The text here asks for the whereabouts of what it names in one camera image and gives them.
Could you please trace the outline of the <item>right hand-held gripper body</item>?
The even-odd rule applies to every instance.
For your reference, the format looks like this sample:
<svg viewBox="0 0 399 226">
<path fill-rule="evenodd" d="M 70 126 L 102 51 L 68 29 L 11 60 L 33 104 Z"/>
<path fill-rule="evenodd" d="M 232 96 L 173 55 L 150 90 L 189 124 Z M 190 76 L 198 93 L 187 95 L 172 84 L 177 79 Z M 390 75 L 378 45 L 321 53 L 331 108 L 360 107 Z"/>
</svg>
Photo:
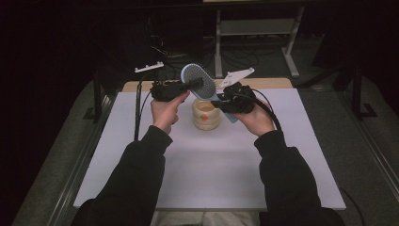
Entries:
<svg viewBox="0 0 399 226">
<path fill-rule="evenodd" d="M 242 85 L 240 81 L 254 72 L 253 68 L 249 68 L 227 73 L 221 82 L 220 87 L 223 88 L 223 92 L 232 94 L 232 98 L 228 100 L 231 105 L 230 113 L 250 113 L 253 110 L 255 95 L 248 85 Z"/>
</svg>

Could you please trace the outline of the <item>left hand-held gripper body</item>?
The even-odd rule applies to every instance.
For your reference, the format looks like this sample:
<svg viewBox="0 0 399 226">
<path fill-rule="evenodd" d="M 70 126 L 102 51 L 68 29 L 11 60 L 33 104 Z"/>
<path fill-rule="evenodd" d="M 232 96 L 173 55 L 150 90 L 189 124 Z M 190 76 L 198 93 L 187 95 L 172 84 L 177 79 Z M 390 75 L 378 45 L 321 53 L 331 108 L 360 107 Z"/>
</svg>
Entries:
<svg viewBox="0 0 399 226">
<path fill-rule="evenodd" d="M 146 65 L 143 68 L 135 68 L 135 73 L 143 73 L 162 68 L 163 66 L 163 62 L 157 61 L 153 65 Z M 152 98 L 158 102 L 169 102 L 187 91 L 188 86 L 179 80 L 153 81 L 152 87 L 150 88 Z"/>
</svg>

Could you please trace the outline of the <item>blue hairbrush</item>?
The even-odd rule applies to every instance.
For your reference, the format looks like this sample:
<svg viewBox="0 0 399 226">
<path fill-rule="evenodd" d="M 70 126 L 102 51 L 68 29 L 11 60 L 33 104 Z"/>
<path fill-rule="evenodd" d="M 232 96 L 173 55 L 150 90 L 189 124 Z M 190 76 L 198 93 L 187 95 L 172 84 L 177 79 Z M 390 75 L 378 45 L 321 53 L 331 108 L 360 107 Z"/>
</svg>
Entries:
<svg viewBox="0 0 399 226">
<path fill-rule="evenodd" d="M 198 64 L 187 64 L 181 71 L 181 80 L 188 81 L 195 78 L 203 80 L 203 86 L 196 90 L 191 91 L 198 99 L 202 101 L 219 101 L 216 96 L 216 85 L 214 79 Z"/>
</svg>

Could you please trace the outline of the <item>cream ribbed cup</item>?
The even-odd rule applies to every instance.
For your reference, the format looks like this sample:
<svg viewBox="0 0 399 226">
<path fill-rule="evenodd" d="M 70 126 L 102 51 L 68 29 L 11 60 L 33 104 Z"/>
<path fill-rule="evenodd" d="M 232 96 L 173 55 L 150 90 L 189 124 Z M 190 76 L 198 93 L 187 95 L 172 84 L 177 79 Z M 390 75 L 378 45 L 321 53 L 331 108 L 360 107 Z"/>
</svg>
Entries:
<svg viewBox="0 0 399 226">
<path fill-rule="evenodd" d="M 192 104 L 193 123 L 203 131 L 216 129 L 221 122 L 220 110 L 210 101 L 196 99 Z"/>
</svg>

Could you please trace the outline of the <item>person's left hand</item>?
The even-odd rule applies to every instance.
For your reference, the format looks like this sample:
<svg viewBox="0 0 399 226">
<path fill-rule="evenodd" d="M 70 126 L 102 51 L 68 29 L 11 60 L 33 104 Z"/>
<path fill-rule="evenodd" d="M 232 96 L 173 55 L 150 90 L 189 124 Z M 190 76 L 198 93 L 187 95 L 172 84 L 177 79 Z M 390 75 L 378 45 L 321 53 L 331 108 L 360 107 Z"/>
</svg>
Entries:
<svg viewBox="0 0 399 226">
<path fill-rule="evenodd" d="M 153 126 L 161 129 L 166 134 L 171 132 L 171 126 L 178 121 L 178 108 L 183 103 L 190 92 L 187 91 L 169 102 L 151 101 Z"/>
</svg>

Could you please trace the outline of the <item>person's right hand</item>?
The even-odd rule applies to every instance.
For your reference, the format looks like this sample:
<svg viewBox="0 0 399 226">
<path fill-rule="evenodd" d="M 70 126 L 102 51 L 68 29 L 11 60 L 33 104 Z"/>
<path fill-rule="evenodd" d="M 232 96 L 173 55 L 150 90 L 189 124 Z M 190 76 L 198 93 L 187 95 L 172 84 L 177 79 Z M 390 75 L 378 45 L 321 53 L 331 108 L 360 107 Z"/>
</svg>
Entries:
<svg viewBox="0 0 399 226">
<path fill-rule="evenodd" d="M 259 105 L 255 105 L 250 113 L 237 113 L 234 114 L 234 117 L 257 137 L 275 130 L 271 117 Z"/>
</svg>

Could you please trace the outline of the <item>wooden table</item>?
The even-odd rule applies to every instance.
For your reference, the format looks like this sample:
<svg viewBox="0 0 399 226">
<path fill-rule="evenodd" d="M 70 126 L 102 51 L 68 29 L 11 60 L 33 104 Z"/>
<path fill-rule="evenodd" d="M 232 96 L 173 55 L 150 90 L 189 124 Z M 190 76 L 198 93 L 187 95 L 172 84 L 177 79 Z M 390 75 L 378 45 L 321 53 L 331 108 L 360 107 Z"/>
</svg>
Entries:
<svg viewBox="0 0 399 226">
<path fill-rule="evenodd" d="M 244 78 L 241 80 L 243 85 L 248 85 L 253 89 L 292 89 L 293 85 L 288 78 Z M 123 88 L 123 92 L 136 92 L 138 86 L 137 81 L 127 82 Z"/>
</svg>

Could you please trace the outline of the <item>white table board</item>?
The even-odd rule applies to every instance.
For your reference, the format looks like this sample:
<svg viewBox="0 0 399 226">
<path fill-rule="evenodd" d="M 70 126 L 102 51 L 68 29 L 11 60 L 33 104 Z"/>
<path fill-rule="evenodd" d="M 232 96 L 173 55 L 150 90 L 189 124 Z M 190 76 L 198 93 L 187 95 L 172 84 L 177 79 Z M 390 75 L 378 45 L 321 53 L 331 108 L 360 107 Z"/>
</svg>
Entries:
<svg viewBox="0 0 399 226">
<path fill-rule="evenodd" d="M 298 148 L 317 183 L 326 208 L 344 210 L 346 205 L 313 132 L 296 89 L 262 89 L 277 114 L 286 143 Z M 179 107 L 179 120 L 170 133 L 173 142 L 166 151 L 166 169 L 157 207 L 160 210 L 232 211 L 266 207 L 260 179 L 261 157 L 255 137 L 241 123 L 223 118 L 216 129 L 202 131 L 192 122 L 189 96 Z M 75 206 L 98 195 L 134 131 L 146 132 L 152 124 L 146 108 L 140 125 L 135 124 L 136 96 L 118 94 L 103 133 L 80 186 Z"/>
</svg>

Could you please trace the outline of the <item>black stand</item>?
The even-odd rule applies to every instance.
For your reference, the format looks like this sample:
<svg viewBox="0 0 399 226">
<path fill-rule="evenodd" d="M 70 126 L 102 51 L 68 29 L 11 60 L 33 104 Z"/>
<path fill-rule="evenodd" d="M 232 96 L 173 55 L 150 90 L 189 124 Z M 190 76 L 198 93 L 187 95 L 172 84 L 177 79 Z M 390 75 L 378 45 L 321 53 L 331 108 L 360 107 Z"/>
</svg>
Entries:
<svg viewBox="0 0 399 226">
<path fill-rule="evenodd" d="M 375 110 L 370 104 L 361 101 L 362 91 L 362 73 L 359 65 L 353 66 L 352 81 L 352 112 L 359 121 L 364 118 L 374 118 L 377 116 Z"/>
<path fill-rule="evenodd" d="M 94 107 L 90 107 L 84 116 L 85 120 L 93 120 L 97 123 L 103 115 L 103 101 L 105 97 L 112 97 L 116 93 L 116 87 L 112 82 L 110 75 L 103 70 L 96 71 L 93 74 L 93 100 Z"/>
</svg>

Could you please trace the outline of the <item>grey metal stand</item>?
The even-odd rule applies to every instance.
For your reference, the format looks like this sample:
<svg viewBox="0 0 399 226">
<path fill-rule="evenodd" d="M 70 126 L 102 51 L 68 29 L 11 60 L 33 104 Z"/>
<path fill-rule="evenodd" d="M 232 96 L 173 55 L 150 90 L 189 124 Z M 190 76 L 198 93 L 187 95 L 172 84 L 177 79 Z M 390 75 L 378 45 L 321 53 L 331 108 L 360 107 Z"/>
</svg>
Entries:
<svg viewBox="0 0 399 226">
<path fill-rule="evenodd" d="M 299 71 L 292 59 L 291 52 L 301 24 L 304 10 L 304 7 L 300 7 L 294 18 L 228 21 L 221 19 L 221 11 L 218 10 L 216 12 L 215 23 L 215 77 L 223 77 L 220 49 L 220 40 L 222 37 L 240 35 L 288 35 L 289 40 L 287 44 L 281 48 L 281 52 L 291 76 L 293 78 L 298 78 Z"/>
</svg>

